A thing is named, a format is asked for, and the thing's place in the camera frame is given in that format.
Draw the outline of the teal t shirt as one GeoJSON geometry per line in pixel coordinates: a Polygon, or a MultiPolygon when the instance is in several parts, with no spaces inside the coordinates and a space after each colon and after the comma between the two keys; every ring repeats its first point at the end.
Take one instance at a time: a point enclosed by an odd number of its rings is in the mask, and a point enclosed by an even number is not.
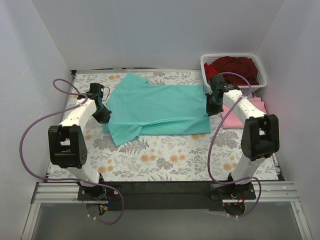
{"type": "Polygon", "coordinates": [[[110,120],[102,129],[118,147],[140,135],[195,135],[211,132],[201,84],[151,85],[127,74],[107,101],[110,120]]]}

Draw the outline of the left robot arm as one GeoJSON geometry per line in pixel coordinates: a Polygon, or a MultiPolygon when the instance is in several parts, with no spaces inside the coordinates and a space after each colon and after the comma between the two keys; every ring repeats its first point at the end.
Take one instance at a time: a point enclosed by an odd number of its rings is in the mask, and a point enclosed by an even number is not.
{"type": "Polygon", "coordinates": [[[99,183],[101,175],[87,161],[88,150],[83,131],[91,117],[100,124],[108,123],[111,111],[101,100],[89,99],[85,103],[78,100],[76,103],[78,106],[59,125],[48,129],[50,161],[73,174],[85,186],[93,183],[89,194],[95,200],[101,200],[106,196],[106,187],[99,183]]]}

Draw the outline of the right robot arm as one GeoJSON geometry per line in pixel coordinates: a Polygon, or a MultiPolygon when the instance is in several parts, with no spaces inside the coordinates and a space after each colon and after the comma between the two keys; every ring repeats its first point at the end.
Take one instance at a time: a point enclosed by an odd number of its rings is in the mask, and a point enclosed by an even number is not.
{"type": "Polygon", "coordinates": [[[227,195],[237,199],[245,192],[243,185],[250,183],[259,166],[270,158],[280,148],[279,119],[274,114],[266,114],[256,108],[247,98],[252,92],[242,93],[240,90],[217,90],[206,94],[206,110],[208,115],[221,113],[223,106],[229,108],[222,118],[211,139],[208,155],[207,170],[215,184],[225,185],[227,195]],[[242,155],[237,167],[230,173],[230,180],[218,181],[211,173],[212,148],[217,135],[229,115],[234,113],[243,124],[241,137],[242,155]]]}

